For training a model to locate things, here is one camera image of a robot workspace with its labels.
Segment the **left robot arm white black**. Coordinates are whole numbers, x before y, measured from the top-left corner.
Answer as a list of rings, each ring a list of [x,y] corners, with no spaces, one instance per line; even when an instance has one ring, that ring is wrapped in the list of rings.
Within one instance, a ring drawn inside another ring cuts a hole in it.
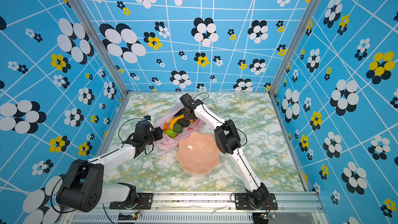
[[[97,205],[119,203],[134,207],[138,203],[136,187],[128,183],[104,185],[109,172],[137,158],[146,147],[163,139],[163,129],[154,127],[149,116],[139,119],[135,130],[113,151],[90,160],[75,160],[60,179],[56,203],[72,210],[89,212]]]

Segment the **peach scalloped plastic bowl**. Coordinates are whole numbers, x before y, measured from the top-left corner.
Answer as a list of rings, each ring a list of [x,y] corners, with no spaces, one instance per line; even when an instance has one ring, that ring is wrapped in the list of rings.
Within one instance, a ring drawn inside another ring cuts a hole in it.
[[[176,159],[185,172],[205,175],[220,163],[220,150],[211,134],[193,132],[180,140]]]

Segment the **pink translucent plastic bag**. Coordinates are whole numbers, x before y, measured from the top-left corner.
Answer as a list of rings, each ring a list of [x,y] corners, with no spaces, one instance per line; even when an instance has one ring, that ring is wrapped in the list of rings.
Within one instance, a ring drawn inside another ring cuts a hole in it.
[[[179,145],[180,140],[198,132],[204,124],[198,118],[188,119],[185,107],[179,103],[155,122],[156,127],[163,131],[163,138],[155,144],[162,150],[171,150]]]

